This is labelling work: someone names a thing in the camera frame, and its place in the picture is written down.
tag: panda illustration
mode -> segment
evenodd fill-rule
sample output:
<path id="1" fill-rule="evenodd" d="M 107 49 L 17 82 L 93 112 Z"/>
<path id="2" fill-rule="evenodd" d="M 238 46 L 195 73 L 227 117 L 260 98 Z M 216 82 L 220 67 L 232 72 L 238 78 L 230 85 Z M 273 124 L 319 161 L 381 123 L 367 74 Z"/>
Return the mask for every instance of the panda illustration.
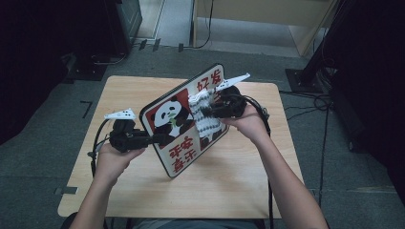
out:
<path id="1" fill-rule="evenodd" d="M 185 133 L 193 124 L 193 116 L 182 106 L 178 99 L 173 96 L 170 101 L 163 103 L 151 119 L 155 124 L 154 134 L 165 134 L 165 146 L 172 142 L 177 136 Z"/>

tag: chinese character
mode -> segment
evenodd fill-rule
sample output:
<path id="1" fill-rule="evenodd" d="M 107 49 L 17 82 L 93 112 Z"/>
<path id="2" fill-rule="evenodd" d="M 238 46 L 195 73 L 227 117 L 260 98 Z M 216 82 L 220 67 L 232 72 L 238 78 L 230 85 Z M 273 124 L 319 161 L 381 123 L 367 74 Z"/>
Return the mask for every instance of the chinese character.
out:
<path id="1" fill-rule="evenodd" d="M 208 88 L 207 88 L 207 87 L 208 87 L 208 84 L 209 84 L 209 83 L 208 83 L 208 77 L 203 78 L 202 81 L 198 83 L 197 89 L 199 90 L 199 92 L 200 92 L 202 89 L 208 89 Z"/>
<path id="2" fill-rule="evenodd" d="M 196 151 L 194 149 L 188 151 L 184 154 L 184 158 L 188 161 L 193 160 L 194 156 L 196 155 Z"/>
<path id="3" fill-rule="evenodd" d="M 184 162 L 181 159 L 176 158 L 176 161 L 172 164 L 175 166 L 175 173 L 178 173 L 182 167 L 184 167 Z"/>
<path id="4" fill-rule="evenodd" d="M 173 149 L 169 150 L 170 156 L 172 158 L 174 157 L 179 157 L 179 153 L 181 152 L 181 147 L 179 145 L 176 145 Z"/>
<path id="5" fill-rule="evenodd" d="M 181 148 L 182 149 L 188 149 L 188 148 L 190 148 L 192 145 L 193 145 L 193 143 L 191 142 L 193 140 L 193 138 L 190 138 L 190 137 L 188 137 L 188 136 L 185 136 L 184 137 L 184 142 L 181 144 Z"/>
<path id="6" fill-rule="evenodd" d="M 211 74 L 211 78 L 212 78 L 212 84 L 214 84 L 214 85 L 221 82 L 221 71 L 216 70 L 214 73 Z"/>

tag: floor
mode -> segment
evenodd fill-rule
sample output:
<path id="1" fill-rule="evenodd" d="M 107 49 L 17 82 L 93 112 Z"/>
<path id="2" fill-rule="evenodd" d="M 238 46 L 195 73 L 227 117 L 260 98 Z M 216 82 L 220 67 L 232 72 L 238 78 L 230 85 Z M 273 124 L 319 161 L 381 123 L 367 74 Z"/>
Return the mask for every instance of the floor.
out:
<path id="1" fill-rule="evenodd" d="M 154 44 L 160 39 L 162 46 L 191 45 L 193 0 L 139 0 L 143 22 L 138 41 Z M 209 18 L 198 18 L 197 47 L 203 45 L 209 35 Z M 210 39 L 203 50 L 260 53 L 285 57 L 300 57 L 288 26 L 257 22 L 241 22 L 212 19 Z M 313 45 L 319 45 L 324 30 L 318 33 Z M 304 56 L 310 59 L 313 47 Z"/>

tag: panda sign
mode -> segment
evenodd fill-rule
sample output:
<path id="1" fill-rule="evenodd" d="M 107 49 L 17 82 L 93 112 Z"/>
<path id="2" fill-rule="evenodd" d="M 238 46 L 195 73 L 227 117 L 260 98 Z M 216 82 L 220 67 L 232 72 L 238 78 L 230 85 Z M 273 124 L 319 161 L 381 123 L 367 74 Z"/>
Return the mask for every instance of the panda sign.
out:
<path id="1" fill-rule="evenodd" d="M 153 146 L 168 176 L 176 177 L 226 134 L 228 127 L 218 121 L 209 135 L 201 135 L 201 129 L 196 125 L 199 120 L 188 102 L 190 95 L 213 91 L 223 81 L 224 67 L 215 64 L 140 111 L 140 121 L 149 135 L 165 135 L 164 142 Z M 218 97 L 213 93 L 208 99 L 214 102 Z"/>

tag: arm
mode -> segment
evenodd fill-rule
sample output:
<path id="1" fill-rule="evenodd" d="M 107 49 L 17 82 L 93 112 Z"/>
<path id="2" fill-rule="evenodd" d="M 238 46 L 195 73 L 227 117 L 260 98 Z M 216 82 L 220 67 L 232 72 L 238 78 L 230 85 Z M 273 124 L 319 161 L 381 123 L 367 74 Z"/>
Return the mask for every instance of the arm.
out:
<path id="1" fill-rule="evenodd" d="M 102 146 L 98 153 L 95 178 L 80 205 L 71 228 L 103 227 L 108 198 L 113 186 L 130 161 L 143 151 L 144 149 L 141 149 L 122 154 L 110 144 Z"/>
<path id="2" fill-rule="evenodd" d="M 247 106 L 241 118 L 225 118 L 223 123 L 235 126 L 256 145 L 287 227 L 328 228 L 319 205 L 287 165 L 256 110 Z"/>

